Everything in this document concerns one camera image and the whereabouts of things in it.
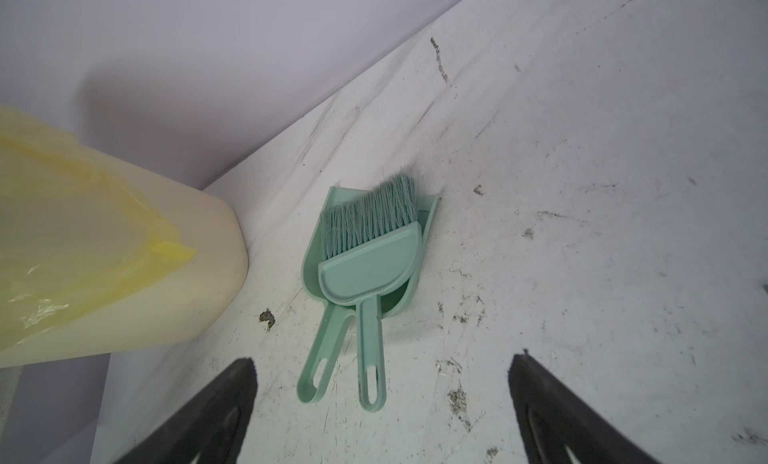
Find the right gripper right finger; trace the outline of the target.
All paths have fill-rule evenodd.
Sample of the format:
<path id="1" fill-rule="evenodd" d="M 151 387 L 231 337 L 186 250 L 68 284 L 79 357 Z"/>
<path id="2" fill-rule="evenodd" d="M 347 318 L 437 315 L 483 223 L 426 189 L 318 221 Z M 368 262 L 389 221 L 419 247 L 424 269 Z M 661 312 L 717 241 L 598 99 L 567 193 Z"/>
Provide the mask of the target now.
<path id="1" fill-rule="evenodd" d="M 508 372 L 530 463 L 655 463 L 528 353 Z"/>

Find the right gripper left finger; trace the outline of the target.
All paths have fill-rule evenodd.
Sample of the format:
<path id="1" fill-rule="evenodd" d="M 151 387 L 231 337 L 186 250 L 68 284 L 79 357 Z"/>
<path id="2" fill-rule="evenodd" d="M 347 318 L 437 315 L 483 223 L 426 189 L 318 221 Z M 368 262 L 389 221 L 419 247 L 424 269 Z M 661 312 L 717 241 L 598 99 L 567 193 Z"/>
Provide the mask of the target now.
<path id="1" fill-rule="evenodd" d="M 120 463 L 234 463 L 258 390 L 250 358 L 233 361 Z"/>

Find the green plastic dustpan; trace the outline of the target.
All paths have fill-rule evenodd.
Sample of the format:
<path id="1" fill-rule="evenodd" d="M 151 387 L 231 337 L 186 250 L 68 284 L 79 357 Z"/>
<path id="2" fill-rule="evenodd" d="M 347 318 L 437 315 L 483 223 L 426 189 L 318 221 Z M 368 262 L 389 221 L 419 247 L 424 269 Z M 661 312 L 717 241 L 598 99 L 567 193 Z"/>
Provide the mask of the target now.
<path id="1" fill-rule="evenodd" d="M 332 186 L 328 191 L 320 215 L 322 216 L 327 209 L 352 201 L 365 193 L 364 190 Z M 439 200 L 438 195 L 420 196 L 417 220 L 421 225 L 424 247 L 426 247 L 426 241 L 430 235 Z M 354 307 L 332 303 L 323 296 L 318 280 L 318 265 L 322 261 L 322 257 L 321 217 L 318 217 L 303 259 L 301 281 L 306 294 L 324 305 L 324 313 L 297 384 L 297 395 L 303 403 L 316 403 L 323 398 L 341 353 L 348 328 L 355 317 Z M 417 290 L 420 269 L 418 268 L 411 279 L 398 289 L 382 296 L 382 319 L 397 316 L 410 306 Z M 324 360 L 325 367 L 316 384 L 315 375 Z"/>

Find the green hand brush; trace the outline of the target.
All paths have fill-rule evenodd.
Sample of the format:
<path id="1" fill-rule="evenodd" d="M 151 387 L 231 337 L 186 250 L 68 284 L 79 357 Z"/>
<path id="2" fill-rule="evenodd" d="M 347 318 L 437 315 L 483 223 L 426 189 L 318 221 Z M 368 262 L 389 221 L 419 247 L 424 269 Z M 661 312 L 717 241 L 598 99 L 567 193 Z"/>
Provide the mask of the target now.
<path id="1" fill-rule="evenodd" d="M 323 295 L 355 309 L 359 401 L 368 412 L 386 402 L 381 298 L 406 283 L 422 259 L 415 179 L 397 173 L 374 189 L 323 212 Z"/>

